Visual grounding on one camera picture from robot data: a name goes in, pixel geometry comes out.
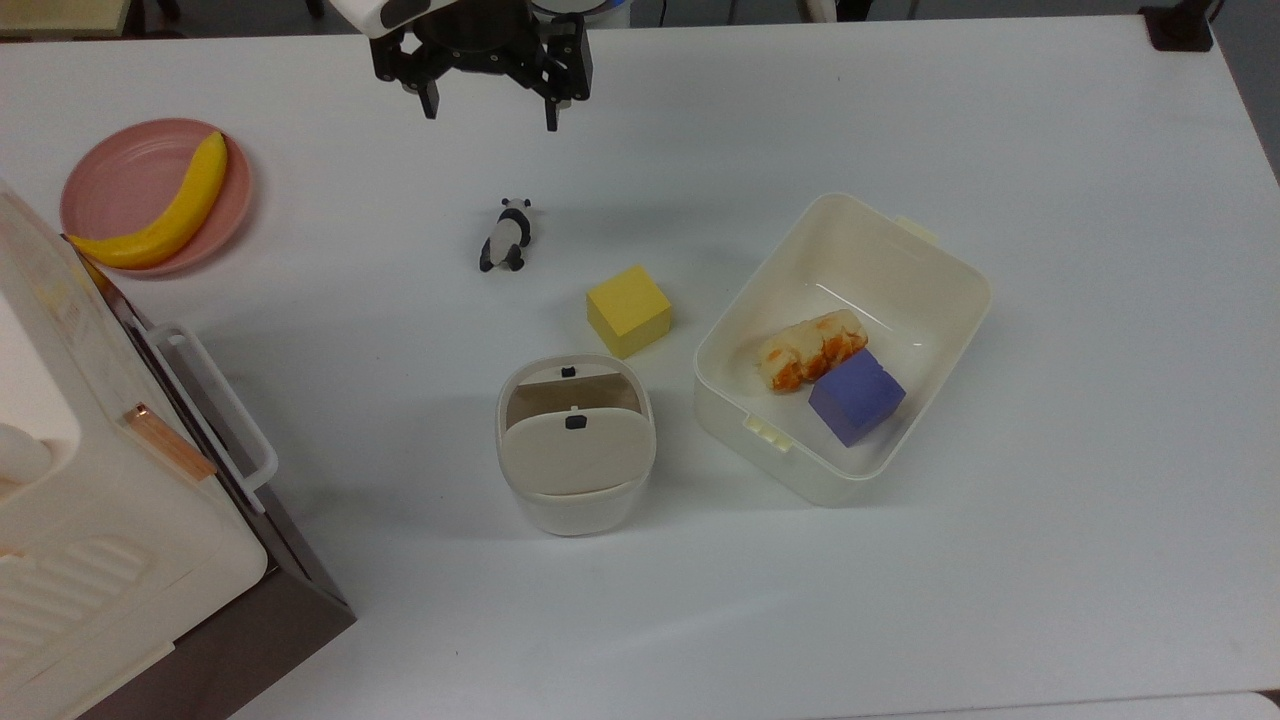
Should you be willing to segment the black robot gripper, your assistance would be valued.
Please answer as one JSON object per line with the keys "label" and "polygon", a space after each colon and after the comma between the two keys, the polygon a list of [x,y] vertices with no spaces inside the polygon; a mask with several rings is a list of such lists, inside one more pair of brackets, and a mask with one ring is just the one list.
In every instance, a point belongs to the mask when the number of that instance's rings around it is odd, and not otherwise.
{"label": "black robot gripper", "polygon": [[370,15],[374,74],[419,96],[436,119],[436,82],[448,70],[506,76],[545,104],[549,132],[561,105],[593,94],[588,18],[581,12],[541,20],[532,1],[378,1]]}

